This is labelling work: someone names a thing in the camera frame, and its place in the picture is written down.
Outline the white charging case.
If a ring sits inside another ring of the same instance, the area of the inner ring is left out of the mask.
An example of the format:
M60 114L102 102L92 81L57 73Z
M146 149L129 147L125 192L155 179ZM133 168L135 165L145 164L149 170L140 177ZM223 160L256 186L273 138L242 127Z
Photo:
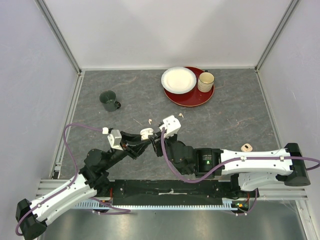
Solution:
M154 134L154 130L152 128L144 128L140 131L141 140L148 140L149 136L152 136Z

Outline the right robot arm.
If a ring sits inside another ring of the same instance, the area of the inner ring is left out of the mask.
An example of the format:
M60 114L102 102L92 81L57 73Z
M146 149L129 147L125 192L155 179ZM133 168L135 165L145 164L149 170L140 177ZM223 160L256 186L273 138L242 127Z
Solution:
M311 184L299 145L288 143L272 151L232 151L220 148L193 148L160 132L148 137L157 156L164 157L179 180L196 184L209 178L230 177L229 191L235 197L259 187L281 182L287 187Z

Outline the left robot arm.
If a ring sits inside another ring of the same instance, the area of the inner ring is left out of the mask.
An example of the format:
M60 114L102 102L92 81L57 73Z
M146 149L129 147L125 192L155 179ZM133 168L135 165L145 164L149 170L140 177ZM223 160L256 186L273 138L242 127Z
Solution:
M152 128L145 128L139 134L129 134L107 127L97 131L107 136L110 150L90 150L84 160L84 167L76 167L75 175L63 185L32 201L19 201L15 215L17 236L34 240L76 204L96 195L106 196L110 191L107 170L126 156L132 159L139 157L154 138Z

